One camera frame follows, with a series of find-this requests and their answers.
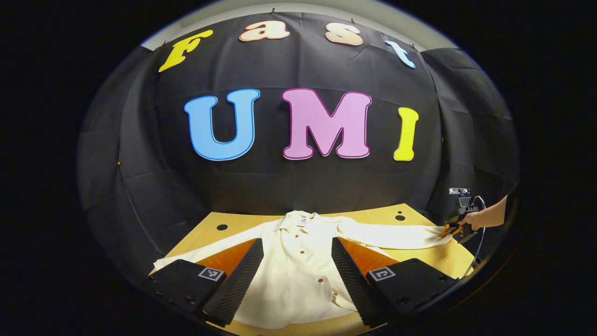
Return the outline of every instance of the wooden table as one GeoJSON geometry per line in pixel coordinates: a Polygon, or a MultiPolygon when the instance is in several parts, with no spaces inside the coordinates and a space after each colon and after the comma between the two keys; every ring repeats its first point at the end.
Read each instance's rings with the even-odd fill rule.
{"type": "MultiPolygon", "coordinates": [[[[398,204],[378,209],[328,213],[322,216],[346,216],[365,224],[384,224],[384,225],[431,225],[427,218],[419,214],[406,204],[398,204]],[[401,215],[405,219],[397,220],[395,217],[401,215]]],[[[243,232],[264,222],[275,221],[283,216],[261,216],[261,215],[235,215],[231,213],[211,212],[201,223],[199,223],[183,240],[178,243],[166,255],[176,256],[194,249],[215,243],[221,239],[234,234],[243,232]],[[228,228],[223,231],[216,229],[218,225],[226,224],[228,228]]],[[[463,273],[473,261],[473,255],[459,245],[454,239],[447,244],[435,246],[434,248],[420,250],[394,250],[383,249],[388,255],[397,261],[410,258],[418,258],[425,263],[435,267],[437,270],[452,278],[462,278],[463,273]]],[[[282,329],[261,329],[254,326],[245,325],[233,320],[225,328],[213,325],[216,328],[224,329],[240,336],[257,336],[259,334],[267,336],[310,336],[310,335],[342,335],[354,336],[369,330],[368,326],[363,325],[357,312],[337,317],[335,319],[323,320],[311,323],[291,324],[282,329]]]]}

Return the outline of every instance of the yellow letter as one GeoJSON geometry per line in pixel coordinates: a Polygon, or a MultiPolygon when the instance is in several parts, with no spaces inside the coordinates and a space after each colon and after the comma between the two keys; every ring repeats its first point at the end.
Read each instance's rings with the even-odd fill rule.
{"type": "Polygon", "coordinates": [[[263,21],[245,27],[246,32],[238,38],[241,41],[257,41],[262,38],[280,39],[290,35],[286,31],[286,23],[282,21],[263,21]]]}
{"type": "Polygon", "coordinates": [[[185,58],[183,56],[184,51],[190,53],[191,51],[195,50],[195,48],[199,44],[199,41],[201,40],[200,37],[208,37],[211,36],[211,34],[213,33],[213,30],[206,30],[203,33],[199,33],[197,35],[191,36],[190,38],[185,38],[179,42],[176,42],[172,46],[173,50],[170,53],[170,56],[168,56],[166,63],[164,63],[164,65],[162,65],[159,68],[159,72],[162,72],[168,68],[172,68],[173,66],[182,63],[182,61],[184,61],[185,58]]]}
{"type": "Polygon", "coordinates": [[[330,31],[325,33],[325,37],[332,42],[349,45],[359,45],[363,43],[363,38],[357,35],[361,32],[356,27],[343,25],[341,23],[329,23],[325,28],[330,31]]]}
{"type": "Polygon", "coordinates": [[[398,149],[394,152],[394,160],[410,161],[414,157],[414,125],[418,120],[418,113],[410,108],[399,108],[398,114],[402,118],[402,131],[400,132],[398,149]]]}

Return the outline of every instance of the letter u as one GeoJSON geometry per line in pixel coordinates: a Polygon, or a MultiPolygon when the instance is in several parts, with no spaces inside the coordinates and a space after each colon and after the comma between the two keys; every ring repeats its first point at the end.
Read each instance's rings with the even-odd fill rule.
{"type": "Polygon", "coordinates": [[[226,100],[234,104],[236,120],[236,136],[229,142],[219,142],[214,137],[211,109],[218,104],[216,97],[199,97],[185,104],[184,111],[189,114],[190,140],[197,154],[207,160],[225,161],[248,152],[255,139],[253,102],[259,95],[259,90],[244,88],[226,96],[226,100]]]}

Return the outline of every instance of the shirt collar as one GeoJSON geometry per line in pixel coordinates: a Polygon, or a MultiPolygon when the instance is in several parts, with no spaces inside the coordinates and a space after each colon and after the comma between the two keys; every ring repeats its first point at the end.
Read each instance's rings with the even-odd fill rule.
{"type": "Polygon", "coordinates": [[[305,211],[292,211],[288,212],[284,219],[277,225],[274,225],[272,231],[281,230],[281,229],[288,229],[290,227],[295,227],[301,223],[303,219],[309,221],[304,227],[301,227],[303,231],[307,233],[312,233],[314,228],[314,223],[318,222],[319,215],[316,212],[309,213],[305,211]]]}

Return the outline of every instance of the letter m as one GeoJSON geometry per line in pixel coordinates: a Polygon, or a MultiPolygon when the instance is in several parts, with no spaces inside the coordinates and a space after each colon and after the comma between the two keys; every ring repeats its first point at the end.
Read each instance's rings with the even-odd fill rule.
{"type": "Polygon", "coordinates": [[[313,148],[307,144],[307,132],[324,157],[342,132],[342,143],[336,149],[339,157],[361,158],[369,155],[367,147],[367,107],[371,97],[364,93],[347,92],[340,99],[330,116],[321,99],[310,88],[292,88],[282,93],[282,99],[290,104],[290,146],[284,149],[284,157],[302,160],[313,156],[313,148]]]}

